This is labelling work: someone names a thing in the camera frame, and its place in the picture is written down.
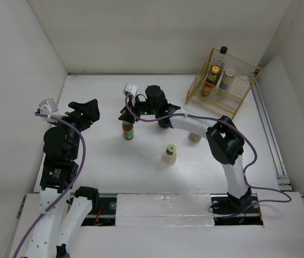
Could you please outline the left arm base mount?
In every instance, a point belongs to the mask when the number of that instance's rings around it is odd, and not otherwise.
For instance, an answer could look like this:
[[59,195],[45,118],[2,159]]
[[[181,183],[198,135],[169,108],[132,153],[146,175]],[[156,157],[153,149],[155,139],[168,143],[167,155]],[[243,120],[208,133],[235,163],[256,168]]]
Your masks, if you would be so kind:
[[70,210],[75,197],[85,197],[94,207],[84,218],[81,226],[114,226],[117,209],[117,195],[99,194],[93,191],[77,191],[66,201]]

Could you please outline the silver-cap salt shaker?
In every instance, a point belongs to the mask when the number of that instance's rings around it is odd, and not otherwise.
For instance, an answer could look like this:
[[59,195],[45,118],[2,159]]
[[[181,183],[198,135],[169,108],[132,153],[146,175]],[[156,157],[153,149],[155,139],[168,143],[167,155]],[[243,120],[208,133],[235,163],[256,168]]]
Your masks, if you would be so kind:
[[224,91],[229,91],[233,84],[237,72],[234,68],[228,67],[223,71],[223,76],[219,88]]

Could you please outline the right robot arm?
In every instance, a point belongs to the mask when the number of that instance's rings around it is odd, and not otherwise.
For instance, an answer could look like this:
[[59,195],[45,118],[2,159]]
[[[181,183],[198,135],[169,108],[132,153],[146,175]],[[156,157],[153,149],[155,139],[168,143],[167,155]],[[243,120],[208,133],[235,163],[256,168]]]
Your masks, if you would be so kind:
[[227,198],[219,204],[222,214],[245,210],[251,197],[251,187],[245,181],[242,164],[243,145],[247,140],[237,131],[227,116],[220,119],[200,118],[168,102],[161,87],[150,85],[144,100],[137,94],[137,86],[127,84],[123,90],[125,107],[119,120],[133,124],[143,116],[154,116],[161,128],[185,130],[207,140],[212,156],[222,165],[227,180]]

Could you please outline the dark soy sauce bottle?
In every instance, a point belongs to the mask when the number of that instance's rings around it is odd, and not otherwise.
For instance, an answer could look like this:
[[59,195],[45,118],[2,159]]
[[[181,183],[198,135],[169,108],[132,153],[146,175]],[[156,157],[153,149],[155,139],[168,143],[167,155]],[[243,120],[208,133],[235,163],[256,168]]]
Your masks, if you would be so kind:
[[221,72],[224,69],[225,63],[226,63],[226,54],[227,54],[228,48],[226,46],[222,46],[219,50],[219,54],[215,57],[212,65],[218,67],[219,71],[218,74],[221,74]]

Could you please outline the yellow-cap green-label sauce bottle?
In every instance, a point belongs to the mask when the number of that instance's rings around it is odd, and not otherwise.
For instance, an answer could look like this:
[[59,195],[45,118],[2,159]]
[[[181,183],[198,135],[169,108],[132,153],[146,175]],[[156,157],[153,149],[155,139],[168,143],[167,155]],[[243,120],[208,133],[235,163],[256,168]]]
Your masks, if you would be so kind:
[[122,121],[122,136],[126,140],[134,138],[134,125],[127,121]]

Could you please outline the pink-cap spice shaker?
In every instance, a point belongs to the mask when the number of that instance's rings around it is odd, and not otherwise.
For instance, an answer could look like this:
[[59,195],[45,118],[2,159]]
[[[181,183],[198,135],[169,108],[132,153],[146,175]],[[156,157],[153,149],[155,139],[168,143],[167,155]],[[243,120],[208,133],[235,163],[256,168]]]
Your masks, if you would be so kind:
[[198,143],[202,139],[202,136],[195,134],[195,133],[189,133],[189,140],[192,142]]

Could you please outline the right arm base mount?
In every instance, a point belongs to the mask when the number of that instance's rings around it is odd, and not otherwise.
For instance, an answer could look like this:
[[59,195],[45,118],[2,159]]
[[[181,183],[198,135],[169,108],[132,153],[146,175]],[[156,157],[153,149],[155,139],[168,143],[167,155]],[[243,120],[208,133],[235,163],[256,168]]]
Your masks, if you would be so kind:
[[215,226],[263,226],[263,217],[260,208],[247,207],[258,201],[255,193],[249,197],[247,204],[243,204],[241,208],[229,205],[227,194],[211,195],[211,205],[208,212],[213,214]]

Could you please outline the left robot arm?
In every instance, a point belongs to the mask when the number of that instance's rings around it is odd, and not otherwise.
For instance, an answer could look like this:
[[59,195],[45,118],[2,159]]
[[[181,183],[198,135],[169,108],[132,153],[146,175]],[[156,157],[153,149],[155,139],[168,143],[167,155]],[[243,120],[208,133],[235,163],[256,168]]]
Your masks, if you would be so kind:
[[40,214],[24,235],[24,257],[69,257],[70,244],[89,213],[99,209],[98,189],[79,187],[86,156],[82,132],[100,118],[98,101],[70,102],[72,112],[60,113],[52,98],[39,104],[36,116],[50,123],[43,137],[45,159],[40,180]]

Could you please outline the yellow-cap red-label sauce bottle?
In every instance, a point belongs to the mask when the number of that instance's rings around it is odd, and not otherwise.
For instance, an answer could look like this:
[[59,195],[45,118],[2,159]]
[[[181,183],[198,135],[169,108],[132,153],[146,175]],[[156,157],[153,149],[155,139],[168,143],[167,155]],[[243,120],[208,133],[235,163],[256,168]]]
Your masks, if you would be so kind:
[[211,66],[207,77],[205,78],[205,83],[202,86],[202,89],[200,91],[201,95],[208,96],[211,91],[216,86],[216,81],[219,75],[220,68],[218,66]]

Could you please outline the beige squeeze bottle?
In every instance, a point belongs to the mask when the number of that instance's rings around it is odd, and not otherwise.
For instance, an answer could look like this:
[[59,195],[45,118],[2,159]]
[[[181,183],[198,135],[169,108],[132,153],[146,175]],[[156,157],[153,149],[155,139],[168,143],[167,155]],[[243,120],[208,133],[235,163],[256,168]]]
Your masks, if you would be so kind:
[[177,160],[177,147],[173,144],[167,145],[166,150],[163,154],[163,161],[166,164],[175,164]]

